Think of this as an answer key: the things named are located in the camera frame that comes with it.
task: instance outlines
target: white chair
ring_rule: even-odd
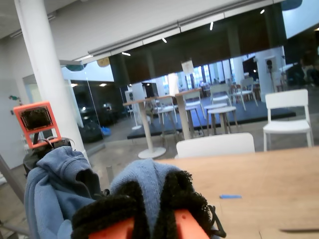
[[[223,96],[219,97],[214,97],[214,94],[216,93],[223,93],[225,92],[226,94]],[[220,101],[226,101],[229,102],[229,105],[231,105],[231,100],[229,96],[229,85],[228,84],[220,84],[220,85],[214,85],[210,87],[210,100],[214,104],[215,102],[220,102]]]
[[[133,109],[131,109],[129,106],[126,106],[127,112],[130,113],[130,116],[132,118]]]
[[[268,109],[268,124],[264,126],[264,151],[267,151],[267,134],[272,133],[306,133],[308,147],[314,145],[313,132],[310,124],[309,109],[308,109],[308,91],[295,90],[285,91],[266,95],[266,106]],[[285,107],[305,107],[306,119],[291,120],[291,121],[276,121],[271,120],[271,109]]]
[[[179,158],[255,152],[254,139],[250,133],[232,133],[184,140],[178,142],[176,148]]]
[[[184,97],[186,108],[200,105],[201,110],[202,110],[203,115],[204,115],[204,119],[206,119],[204,107],[200,101],[200,91],[188,93],[188,94],[184,95],[183,97]],[[189,100],[189,99],[198,99],[198,100],[193,101],[193,102],[187,102],[186,100]]]
[[[254,87],[254,78],[250,77],[250,78],[247,78],[247,79],[244,79],[241,81],[239,92],[232,94],[232,96],[240,96],[241,102],[243,103],[245,111],[246,111],[245,102],[244,102],[245,95],[252,95],[254,100],[255,100],[256,105],[258,106],[256,96],[255,96],[255,93],[253,91],[253,87]]]
[[[176,116],[176,108],[178,108],[177,105],[174,105],[173,103],[173,98],[172,97],[167,97],[167,98],[163,98],[163,99],[159,99],[158,102],[160,103],[160,109],[159,111],[162,112],[170,112],[170,111],[174,111],[175,114],[175,120],[177,123],[177,116]]]

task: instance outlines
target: cable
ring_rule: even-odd
[[[51,143],[48,139],[46,139],[46,138],[40,138],[38,141],[41,141],[41,140],[47,142],[47,143],[51,146],[51,148],[54,148],[53,145],[52,145],[52,143]]]
[[[48,138],[46,138],[47,140],[50,140],[50,139],[53,139],[53,138],[57,138],[57,137],[55,137],[55,136],[49,136]],[[71,139],[71,138],[67,138],[67,137],[62,137],[62,139],[68,139],[69,141],[72,141],[73,142],[73,144],[74,144],[74,150],[76,149],[76,144],[75,144],[75,142],[74,142],[74,140],[73,139]]]

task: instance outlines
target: black fuzzy fabric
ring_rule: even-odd
[[[142,191],[137,182],[129,182],[116,195],[109,195],[78,210],[72,218],[71,238],[87,239],[89,234],[130,217],[135,219],[132,239],[149,239]]]
[[[174,215],[177,209],[188,209],[206,234],[212,236],[207,201],[194,191],[191,181],[191,175],[186,171],[172,172],[166,176],[153,239],[178,239]]]

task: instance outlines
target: chair backrest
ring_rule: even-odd
[[[266,107],[268,109],[268,121],[271,121],[271,109],[285,108],[285,107],[305,107],[306,120],[310,122],[308,109],[308,91],[294,90],[267,94]]]
[[[250,133],[231,133],[180,141],[176,145],[178,157],[202,157],[255,152]]]
[[[250,89],[253,90],[253,85],[254,85],[254,78],[252,78],[252,77],[244,79],[240,83],[240,86],[241,86],[242,90],[243,90],[244,87],[246,87],[246,90],[248,90],[249,86],[250,86]]]
[[[199,98],[200,99],[200,91],[191,92],[191,93],[188,93],[188,94],[184,95],[184,100],[194,99],[194,98]]]
[[[167,97],[167,98],[159,99],[159,102],[161,105],[172,105],[173,99],[172,97]]]
[[[226,92],[229,94],[229,85],[228,84],[219,84],[213,85],[210,87],[210,95],[212,96],[214,93]]]

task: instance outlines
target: blue marker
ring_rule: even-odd
[[[222,194],[219,196],[221,199],[233,199],[233,198],[241,198],[240,195],[228,195],[228,194]]]

